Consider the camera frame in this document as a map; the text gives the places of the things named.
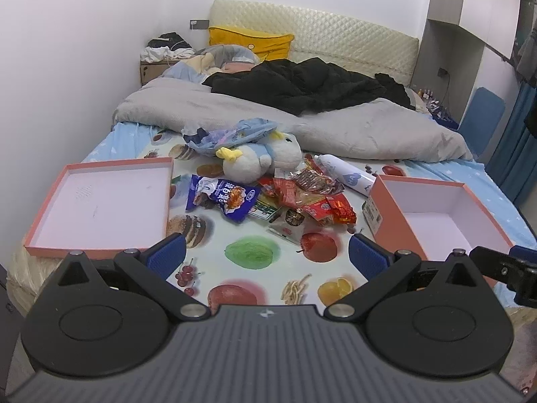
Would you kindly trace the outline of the cream quilted headboard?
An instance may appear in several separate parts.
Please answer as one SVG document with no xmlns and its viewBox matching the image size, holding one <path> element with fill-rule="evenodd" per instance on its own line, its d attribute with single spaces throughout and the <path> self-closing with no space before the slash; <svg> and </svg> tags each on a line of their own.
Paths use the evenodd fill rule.
<svg viewBox="0 0 537 403">
<path fill-rule="evenodd" d="M 308 8 L 239 0 L 215 0 L 212 27 L 246 28 L 272 35 L 293 34 L 289 59 L 319 57 L 367 76 L 383 73 L 408 86 L 420 41 L 397 30 L 346 15 Z"/>
</svg>

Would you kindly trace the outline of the blue snack packet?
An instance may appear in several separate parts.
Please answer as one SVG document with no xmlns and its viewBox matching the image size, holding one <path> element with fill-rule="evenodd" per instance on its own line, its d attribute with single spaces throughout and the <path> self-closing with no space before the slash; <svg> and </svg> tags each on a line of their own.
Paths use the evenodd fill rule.
<svg viewBox="0 0 537 403">
<path fill-rule="evenodd" d="M 230 221 L 242 223 L 254 208 L 260 188 L 245 186 L 233 181 L 193 175 L 188 189 L 186 211 L 200 207 L 204 202 L 219 206 Z"/>
</svg>

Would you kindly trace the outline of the red snack packet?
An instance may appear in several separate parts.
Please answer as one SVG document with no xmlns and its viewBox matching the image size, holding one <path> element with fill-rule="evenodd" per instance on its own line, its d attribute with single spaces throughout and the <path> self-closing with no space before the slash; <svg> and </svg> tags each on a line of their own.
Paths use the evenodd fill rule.
<svg viewBox="0 0 537 403">
<path fill-rule="evenodd" d="M 323 200 L 304 205 L 300 210 L 312 217 L 321 226 L 355 225 L 357 222 L 357 215 L 352 205 L 342 193 L 326 195 Z"/>
</svg>

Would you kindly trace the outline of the grey duvet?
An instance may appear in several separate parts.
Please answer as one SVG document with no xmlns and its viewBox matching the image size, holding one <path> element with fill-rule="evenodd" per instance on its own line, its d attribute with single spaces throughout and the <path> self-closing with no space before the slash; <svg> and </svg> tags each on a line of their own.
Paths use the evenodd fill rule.
<svg viewBox="0 0 537 403">
<path fill-rule="evenodd" d="M 129 95 L 113 114 L 116 123 L 136 122 L 176 132 L 187 126 L 224 129 L 250 118 L 278 123 L 304 150 L 343 158 L 428 163 L 472 159 L 463 136 L 385 98 L 295 117 L 266 105 L 213 94 L 207 86 L 160 77 Z"/>
</svg>

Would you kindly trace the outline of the green white snack packet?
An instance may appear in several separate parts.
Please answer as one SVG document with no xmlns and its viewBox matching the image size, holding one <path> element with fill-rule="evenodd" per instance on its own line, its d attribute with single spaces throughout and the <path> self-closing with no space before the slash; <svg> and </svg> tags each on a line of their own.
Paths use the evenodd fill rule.
<svg viewBox="0 0 537 403">
<path fill-rule="evenodd" d="M 276 198 L 260 194 L 254 207 L 248 212 L 251 217 L 270 221 L 280 210 L 280 204 Z"/>
</svg>

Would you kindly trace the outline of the dark brown foil snack bag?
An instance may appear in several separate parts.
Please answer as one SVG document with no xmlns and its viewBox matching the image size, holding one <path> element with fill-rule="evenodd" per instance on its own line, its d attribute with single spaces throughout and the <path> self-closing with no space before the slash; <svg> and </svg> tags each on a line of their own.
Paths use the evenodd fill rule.
<svg viewBox="0 0 537 403">
<path fill-rule="evenodd" d="M 290 176 L 300 189 L 314 194 L 336 195 L 344 190 L 338 180 L 312 168 L 303 168 Z"/>
</svg>

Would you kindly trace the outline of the blue chair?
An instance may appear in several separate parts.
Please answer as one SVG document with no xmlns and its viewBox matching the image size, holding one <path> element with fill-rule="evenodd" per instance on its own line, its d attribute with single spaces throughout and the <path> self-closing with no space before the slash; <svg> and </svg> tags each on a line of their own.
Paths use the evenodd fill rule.
<svg viewBox="0 0 537 403">
<path fill-rule="evenodd" d="M 475 159 L 487 148 L 505 111 L 505 102 L 485 87 L 475 90 L 458 132 Z"/>
</svg>

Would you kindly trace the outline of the white blue plush toy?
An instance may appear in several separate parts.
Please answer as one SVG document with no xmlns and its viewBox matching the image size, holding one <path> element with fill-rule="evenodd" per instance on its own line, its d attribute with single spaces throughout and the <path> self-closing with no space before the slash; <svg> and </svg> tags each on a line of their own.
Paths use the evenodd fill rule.
<svg viewBox="0 0 537 403">
<path fill-rule="evenodd" d="M 234 182 L 251 184 L 276 169 L 293 171 L 302 162 L 302 150 L 294 135 L 274 130 L 255 143 L 216 151 L 224 176 Z"/>
</svg>

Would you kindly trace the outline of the pink box lid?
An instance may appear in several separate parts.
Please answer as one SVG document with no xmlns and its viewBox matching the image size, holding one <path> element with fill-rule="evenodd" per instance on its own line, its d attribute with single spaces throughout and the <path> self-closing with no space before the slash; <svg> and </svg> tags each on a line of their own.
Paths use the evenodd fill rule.
<svg viewBox="0 0 537 403">
<path fill-rule="evenodd" d="M 40 258 L 82 250 L 112 258 L 149 249 L 166 236 L 172 158 L 71 164 L 50 188 L 24 242 Z"/>
</svg>

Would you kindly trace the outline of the white spray bottle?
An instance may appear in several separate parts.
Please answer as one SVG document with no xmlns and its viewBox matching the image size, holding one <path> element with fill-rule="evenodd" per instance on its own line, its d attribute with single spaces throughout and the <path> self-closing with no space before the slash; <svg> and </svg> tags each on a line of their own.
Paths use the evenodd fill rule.
<svg viewBox="0 0 537 403">
<path fill-rule="evenodd" d="M 327 175 L 344 186 L 365 196 L 370 194 L 376 177 L 334 155 L 315 155 L 314 159 Z"/>
</svg>

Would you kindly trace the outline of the yellow pillow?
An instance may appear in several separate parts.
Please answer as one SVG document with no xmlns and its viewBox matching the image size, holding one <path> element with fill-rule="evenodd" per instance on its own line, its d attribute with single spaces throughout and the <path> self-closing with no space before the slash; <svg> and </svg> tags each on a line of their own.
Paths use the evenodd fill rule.
<svg viewBox="0 0 537 403">
<path fill-rule="evenodd" d="M 210 27 L 208 43 L 237 45 L 249 49 L 262 61 L 287 59 L 293 34 L 270 34 L 240 27 Z"/>
</svg>

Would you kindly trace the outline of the pink storage box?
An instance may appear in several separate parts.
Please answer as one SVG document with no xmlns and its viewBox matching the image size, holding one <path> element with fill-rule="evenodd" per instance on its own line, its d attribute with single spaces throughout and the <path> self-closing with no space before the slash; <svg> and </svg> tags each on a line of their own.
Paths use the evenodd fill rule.
<svg viewBox="0 0 537 403">
<path fill-rule="evenodd" d="M 375 242 L 444 261 L 453 249 L 479 245 L 504 254 L 514 246 L 481 200 L 463 183 L 379 176 L 362 213 Z"/>
</svg>

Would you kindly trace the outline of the black clothing pile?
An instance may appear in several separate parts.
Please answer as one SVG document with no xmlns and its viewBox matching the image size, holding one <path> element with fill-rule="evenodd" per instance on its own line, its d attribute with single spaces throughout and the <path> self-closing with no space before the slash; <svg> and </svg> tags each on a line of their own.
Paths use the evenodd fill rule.
<svg viewBox="0 0 537 403">
<path fill-rule="evenodd" d="M 248 71 L 216 73 L 203 84 L 213 93 L 267 105 L 295 117 L 369 103 L 378 98 L 412 110 L 405 86 L 392 77 L 348 71 L 318 57 L 300 63 L 266 61 Z"/>
</svg>

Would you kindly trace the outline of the cardboard box with clothes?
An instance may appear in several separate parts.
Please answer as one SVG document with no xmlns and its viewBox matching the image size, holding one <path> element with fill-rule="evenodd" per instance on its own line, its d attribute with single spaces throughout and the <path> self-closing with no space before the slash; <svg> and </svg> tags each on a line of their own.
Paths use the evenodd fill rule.
<svg viewBox="0 0 537 403">
<path fill-rule="evenodd" d="M 151 38 L 140 53 L 139 74 L 140 83 L 162 76 L 175 63 L 182 59 L 191 58 L 196 50 L 177 32 L 161 34 Z"/>
</svg>

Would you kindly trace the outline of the fruit print bed sheet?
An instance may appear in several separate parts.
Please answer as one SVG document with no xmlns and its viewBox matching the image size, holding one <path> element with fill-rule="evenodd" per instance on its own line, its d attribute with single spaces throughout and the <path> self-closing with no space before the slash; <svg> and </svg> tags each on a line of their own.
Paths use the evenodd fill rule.
<svg viewBox="0 0 537 403">
<path fill-rule="evenodd" d="M 367 281 L 349 260 L 352 236 L 362 234 L 374 239 L 362 213 L 367 196 L 343 185 L 342 194 L 357 215 L 356 224 L 321 226 L 300 209 L 323 200 L 325 195 L 304 191 L 291 179 L 291 173 L 277 172 L 261 177 L 251 186 L 260 188 L 259 195 L 276 198 L 279 212 L 270 221 L 248 215 L 242 223 L 235 223 L 209 201 L 186 211 L 193 175 L 227 178 L 219 158 L 197 154 L 177 133 L 119 123 L 87 160 L 139 158 L 173 159 L 166 236 L 184 236 L 187 253 L 167 281 L 210 308 L 223 304 L 314 304 L 326 308 Z M 376 178 L 415 177 L 463 183 L 491 212 L 514 245 L 529 249 L 536 246 L 529 227 L 481 164 L 349 164 Z"/>
</svg>

